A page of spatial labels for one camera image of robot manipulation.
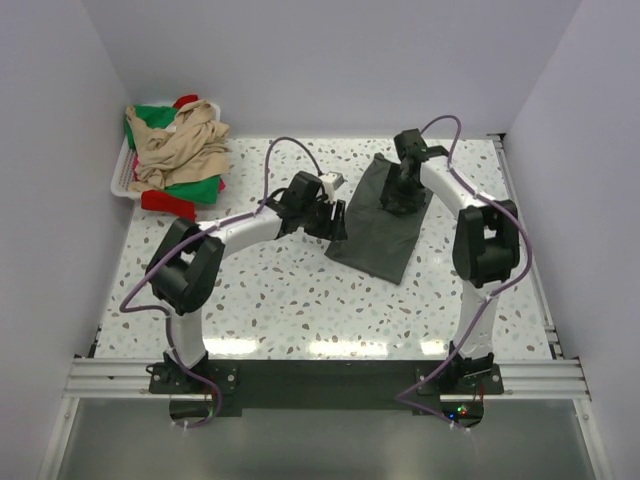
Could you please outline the dark grey t shirt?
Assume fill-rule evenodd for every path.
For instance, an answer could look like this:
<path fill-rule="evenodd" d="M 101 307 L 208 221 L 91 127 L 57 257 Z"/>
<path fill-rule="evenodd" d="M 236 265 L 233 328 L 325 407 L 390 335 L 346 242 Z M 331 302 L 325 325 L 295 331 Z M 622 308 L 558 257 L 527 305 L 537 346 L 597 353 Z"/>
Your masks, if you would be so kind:
<path fill-rule="evenodd" d="M 332 261 L 395 285 L 402 281 L 433 197 L 420 188 L 416 211 L 395 215 L 384 210 L 380 196 L 385 180 L 398 167 L 382 154 L 374 155 L 347 206 L 347 238 L 331 242 L 325 251 Z"/>

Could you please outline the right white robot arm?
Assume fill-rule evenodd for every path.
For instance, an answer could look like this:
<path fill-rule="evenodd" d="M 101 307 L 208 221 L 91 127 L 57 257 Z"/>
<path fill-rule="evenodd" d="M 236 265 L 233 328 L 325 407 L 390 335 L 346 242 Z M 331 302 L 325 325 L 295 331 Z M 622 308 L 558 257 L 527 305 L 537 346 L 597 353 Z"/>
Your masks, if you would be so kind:
<path fill-rule="evenodd" d="M 394 137 L 399 164 L 392 166 L 380 197 L 383 210 L 413 214 L 432 193 L 457 220 L 452 262 L 463 281 L 460 319 L 449 354 L 420 386 L 444 393 L 469 392 L 494 367 L 493 329 L 498 290 L 520 262 L 518 211 L 511 200 L 484 197 L 450 166 L 449 151 L 429 147 L 417 129 Z"/>

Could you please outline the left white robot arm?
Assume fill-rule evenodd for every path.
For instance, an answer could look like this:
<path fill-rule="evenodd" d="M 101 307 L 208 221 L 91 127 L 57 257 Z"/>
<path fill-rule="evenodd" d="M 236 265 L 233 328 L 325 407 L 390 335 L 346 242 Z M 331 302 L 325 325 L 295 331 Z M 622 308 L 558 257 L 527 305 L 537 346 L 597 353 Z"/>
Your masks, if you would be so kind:
<path fill-rule="evenodd" d="M 298 230 L 322 240 L 344 240 L 346 204 L 335 198 L 343 184 L 340 173 L 299 172 L 254 211 L 209 223 L 174 221 L 146 271 L 153 295 L 169 305 L 168 348 L 162 362 L 147 367 L 152 394 L 219 395 L 222 382 L 208 363 L 202 308 L 222 261 Z"/>

